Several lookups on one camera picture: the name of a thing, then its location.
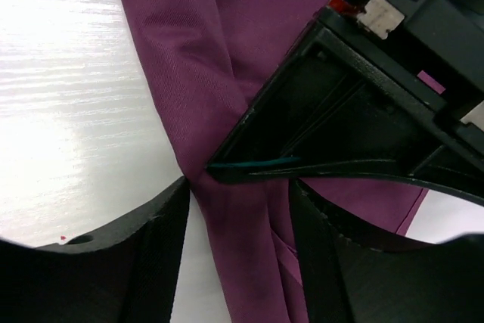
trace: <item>white table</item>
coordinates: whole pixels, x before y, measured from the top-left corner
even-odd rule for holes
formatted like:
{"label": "white table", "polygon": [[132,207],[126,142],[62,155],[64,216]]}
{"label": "white table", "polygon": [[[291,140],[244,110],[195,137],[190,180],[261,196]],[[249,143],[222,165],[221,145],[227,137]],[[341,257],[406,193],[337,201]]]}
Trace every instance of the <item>white table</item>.
{"label": "white table", "polygon": [[[61,243],[181,175],[119,0],[0,0],[0,12],[2,238]],[[482,210],[432,193],[408,235],[484,231]],[[172,321],[229,321],[193,199]]]}

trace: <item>folded fabric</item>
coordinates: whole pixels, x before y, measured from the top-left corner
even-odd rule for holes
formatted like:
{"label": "folded fabric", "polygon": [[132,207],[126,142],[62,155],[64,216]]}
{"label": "folded fabric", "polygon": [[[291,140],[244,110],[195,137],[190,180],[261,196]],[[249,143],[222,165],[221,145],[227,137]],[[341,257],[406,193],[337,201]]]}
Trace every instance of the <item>folded fabric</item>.
{"label": "folded fabric", "polygon": [[[157,111],[206,219],[232,321],[307,321],[287,181],[220,185],[203,168],[328,0],[122,1]],[[382,181],[307,182],[401,234],[425,194]]]}

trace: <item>white surface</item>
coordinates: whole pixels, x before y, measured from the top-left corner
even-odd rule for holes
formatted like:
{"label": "white surface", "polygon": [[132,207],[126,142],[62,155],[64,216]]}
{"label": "white surface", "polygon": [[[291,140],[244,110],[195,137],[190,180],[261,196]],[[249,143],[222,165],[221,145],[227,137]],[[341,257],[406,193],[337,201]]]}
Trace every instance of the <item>white surface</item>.
{"label": "white surface", "polygon": [[[31,246],[70,239],[181,174],[119,0],[0,0],[0,11],[0,236]],[[409,234],[484,231],[484,209],[456,203],[432,194]],[[173,321],[229,321],[193,201]]]}

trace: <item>purple cloth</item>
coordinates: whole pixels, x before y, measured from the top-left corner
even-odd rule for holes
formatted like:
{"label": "purple cloth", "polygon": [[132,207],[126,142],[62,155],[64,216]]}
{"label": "purple cloth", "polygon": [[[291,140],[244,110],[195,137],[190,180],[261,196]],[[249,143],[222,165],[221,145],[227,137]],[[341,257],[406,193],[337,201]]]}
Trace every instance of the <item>purple cloth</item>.
{"label": "purple cloth", "polygon": [[[203,167],[327,1],[123,0],[154,103],[206,219],[234,323],[307,321],[287,181],[220,185]],[[424,196],[421,188],[390,182],[308,182],[398,233]]]}

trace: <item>maroon fabric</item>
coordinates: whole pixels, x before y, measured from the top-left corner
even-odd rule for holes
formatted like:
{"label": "maroon fabric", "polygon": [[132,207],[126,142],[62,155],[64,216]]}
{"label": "maroon fabric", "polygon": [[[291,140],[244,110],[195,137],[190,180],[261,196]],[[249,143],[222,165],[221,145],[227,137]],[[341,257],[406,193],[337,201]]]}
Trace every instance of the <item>maroon fabric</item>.
{"label": "maroon fabric", "polygon": [[[203,167],[327,1],[123,0],[154,103],[206,219],[234,323],[307,321],[287,181],[220,185]],[[424,195],[421,188],[380,181],[309,184],[401,233]]]}

